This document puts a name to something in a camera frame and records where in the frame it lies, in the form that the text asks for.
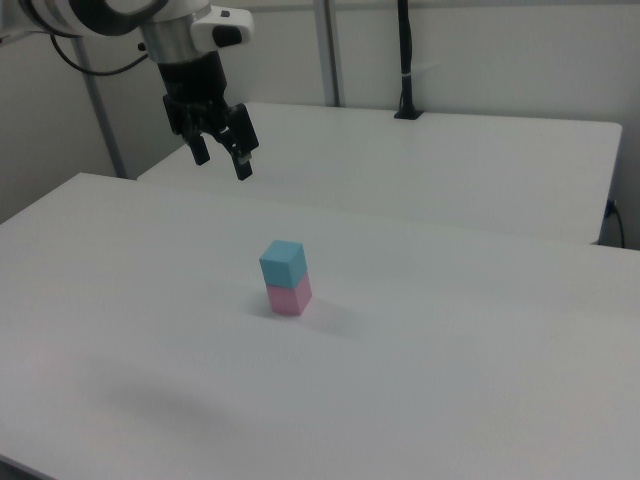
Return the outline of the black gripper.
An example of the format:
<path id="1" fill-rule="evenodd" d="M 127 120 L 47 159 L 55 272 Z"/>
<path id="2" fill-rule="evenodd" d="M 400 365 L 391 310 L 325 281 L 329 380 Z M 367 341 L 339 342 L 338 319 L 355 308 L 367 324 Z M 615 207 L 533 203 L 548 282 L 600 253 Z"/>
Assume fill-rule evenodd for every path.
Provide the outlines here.
<path id="1" fill-rule="evenodd" d="M 159 64 L 167 93 L 163 97 L 170 128 L 189 146 L 195 164 L 210 160 L 202 134 L 213 136 L 231 156 L 237 178 L 253 174 L 250 160 L 259 147 L 244 104 L 230 107 L 225 98 L 227 80 L 218 52 L 181 63 Z"/>

